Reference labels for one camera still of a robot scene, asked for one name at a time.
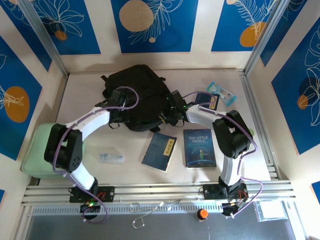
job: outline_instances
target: black backpack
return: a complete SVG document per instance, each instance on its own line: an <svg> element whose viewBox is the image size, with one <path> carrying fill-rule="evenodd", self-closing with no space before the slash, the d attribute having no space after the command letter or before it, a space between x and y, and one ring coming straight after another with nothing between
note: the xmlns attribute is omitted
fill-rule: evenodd
<svg viewBox="0 0 320 240"><path fill-rule="evenodd" d="M105 90L102 94L106 99L110 98L113 90L122 86L133 88L138 93L139 103L128 111L129 122L124 123L130 130L160 131L158 126L163 122L159 114L167 106L167 95L170 93L164 83L165 78L158 77L147 65L135 65L109 77L103 75L101 78L105 81ZM135 96L129 89L121 89L121 92ZM133 99L134 101L127 103L126 106L133 105L136 98Z"/></svg>

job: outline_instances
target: beige circle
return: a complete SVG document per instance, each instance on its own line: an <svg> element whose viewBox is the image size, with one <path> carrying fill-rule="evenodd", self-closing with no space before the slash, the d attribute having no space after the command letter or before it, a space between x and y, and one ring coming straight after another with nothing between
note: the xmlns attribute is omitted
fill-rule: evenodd
<svg viewBox="0 0 320 240"><path fill-rule="evenodd" d="M237 0L226 0L226 3L229 5L235 4Z"/></svg>
<svg viewBox="0 0 320 240"><path fill-rule="evenodd" d="M153 44L153 43L156 42L156 39L155 39L154 37L150 37L150 38L149 38L149 42Z"/></svg>
<svg viewBox="0 0 320 240"><path fill-rule="evenodd" d="M154 22L154 14L150 7L141 0L126 2L119 12L120 22L130 32L141 32Z"/></svg>
<svg viewBox="0 0 320 240"><path fill-rule="evenodd" d="M8 1L15 4L15 5L18 5L17 0L8 0Z"/></svg>

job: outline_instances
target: white wall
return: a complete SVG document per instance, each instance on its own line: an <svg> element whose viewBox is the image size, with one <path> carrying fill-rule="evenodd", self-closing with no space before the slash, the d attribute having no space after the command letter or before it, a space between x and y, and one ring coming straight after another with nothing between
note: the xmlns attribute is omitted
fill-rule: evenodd
<svg viewBox="0 0 320 240"><path fill-rule="evenodd" d="M118 71L135 64L154 70L244 68L251 51L211 52L225 0L199 0L191 52L122 54L110 0L85 1L101 54L63 55L69 72Z"/></svg>
<svg viewBox="0 0 320 240"><path fill-rule="evenodd" d="M308 0L267 66L264 68L259 60L249 76L277 165L292 182L304 227L317 239L320 239L320 205L310 185L320 180L320 145L298 155L271 81L319 17L320 1Z"/></svg>
<svg viewBox="0 0 320 240"><path fill-rule="evenodd" d="M0 238L6 240L12 233L26 186L30 182L30 176L20 171L22 160L36 127L41 123L55 120L59 105L56 99L61 98L64 80L54 64L51 65L49 72L45 70L1 7L0 23L1 37L42 85L42 92L17 160L0 154L0 189L5 190L0 205Z"/></svg>

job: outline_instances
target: orange cap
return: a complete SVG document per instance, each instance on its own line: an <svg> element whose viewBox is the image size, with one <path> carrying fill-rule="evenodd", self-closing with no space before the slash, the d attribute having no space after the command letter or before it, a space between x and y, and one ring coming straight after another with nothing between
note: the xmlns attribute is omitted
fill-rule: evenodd
<svg viewBox="0 0 320 240"><path fill-rule="evenodd" d="M199 214L199 215L200 215L201 218L206 219L206 218L209 216L209 213L208 213L207 210L202 209L202 210L200 211L200 214Z"/></svg>

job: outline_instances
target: white table surface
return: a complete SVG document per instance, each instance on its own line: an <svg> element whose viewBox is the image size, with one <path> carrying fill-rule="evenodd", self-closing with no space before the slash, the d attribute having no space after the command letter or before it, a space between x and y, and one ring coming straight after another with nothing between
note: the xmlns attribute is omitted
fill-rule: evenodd
<svg viewBox="0 0 320 240"><path fill-rule="evenodd" d="M178 90L182 96L194 92L204 91L213 81L237 95L238 99L226 107L220 98L218 111L237 110L241 114L248 128L254 130L254 140L258 151L244 159L241 174L246 178L261 181L270 180L266 161L255 130L245 92L238 71L235 70L158 70L159 77L166 78L166 85L170 91ZM71 74L66 85L57 123L69 123L89 112L96 103L104 100L102 91L105 89L101 75L108 76L113 72ZM191 102L196 94L189 96L186 101ZM118 129L111 129L108 125L100 127L87 137L87 145L82 162L88 171L98 179L99 184L158 184L158 183L189 183L218 181L223 167L223 154L212 130L213 145L216 157L216 168L187 169L185 167L184 129L203 129L194 123L185 123L184 127L172 127L162 124L160 133L177 137L175 149L167 172L162 172L141 164L153 133L150 131L130 131L124 124ZM99 162L99 155L115 148L124 155L124 163L109 164ZM68 184L66 179L42 179L40 185Z"/></svg>

